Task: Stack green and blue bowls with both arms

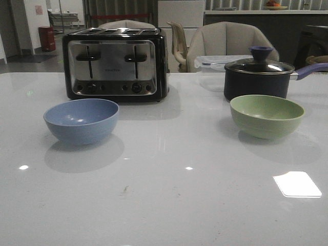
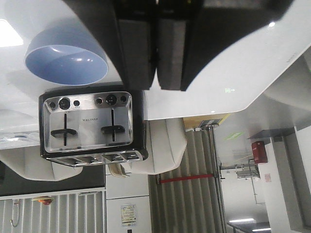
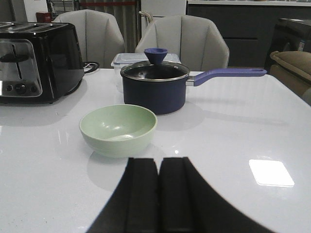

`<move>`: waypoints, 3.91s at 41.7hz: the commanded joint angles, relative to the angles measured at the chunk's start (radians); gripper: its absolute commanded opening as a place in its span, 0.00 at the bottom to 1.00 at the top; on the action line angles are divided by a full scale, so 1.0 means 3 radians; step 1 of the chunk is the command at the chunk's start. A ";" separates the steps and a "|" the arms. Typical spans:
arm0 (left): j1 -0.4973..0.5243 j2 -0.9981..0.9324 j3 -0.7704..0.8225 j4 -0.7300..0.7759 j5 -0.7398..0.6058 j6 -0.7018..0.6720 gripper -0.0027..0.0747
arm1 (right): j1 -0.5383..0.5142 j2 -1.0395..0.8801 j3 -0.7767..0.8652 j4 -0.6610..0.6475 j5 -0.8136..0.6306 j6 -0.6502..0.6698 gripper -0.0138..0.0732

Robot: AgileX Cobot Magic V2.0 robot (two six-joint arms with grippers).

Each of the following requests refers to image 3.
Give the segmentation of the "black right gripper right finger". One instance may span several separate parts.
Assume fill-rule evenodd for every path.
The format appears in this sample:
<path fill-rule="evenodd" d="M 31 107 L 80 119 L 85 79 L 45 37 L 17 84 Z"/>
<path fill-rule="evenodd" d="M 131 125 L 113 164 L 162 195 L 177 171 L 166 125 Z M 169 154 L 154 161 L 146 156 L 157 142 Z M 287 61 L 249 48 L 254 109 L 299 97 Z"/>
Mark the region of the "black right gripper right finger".
<path fill-rule="evenodd" d="M 159 171 L 162 233 L 268 233 L 199 174 L 188 157 L 165 158 Z"/>

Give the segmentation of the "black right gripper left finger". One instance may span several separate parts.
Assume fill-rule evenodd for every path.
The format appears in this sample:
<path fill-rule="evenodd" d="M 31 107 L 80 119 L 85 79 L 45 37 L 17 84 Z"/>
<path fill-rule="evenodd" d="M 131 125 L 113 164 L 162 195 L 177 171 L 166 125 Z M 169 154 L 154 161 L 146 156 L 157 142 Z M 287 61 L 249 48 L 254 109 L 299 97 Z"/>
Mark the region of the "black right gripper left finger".
<path fill-rule="evenodd" d="M 151 158 L 129 158 L 125 171 L 88 233 L 158 232 L 158 173 Z"/>

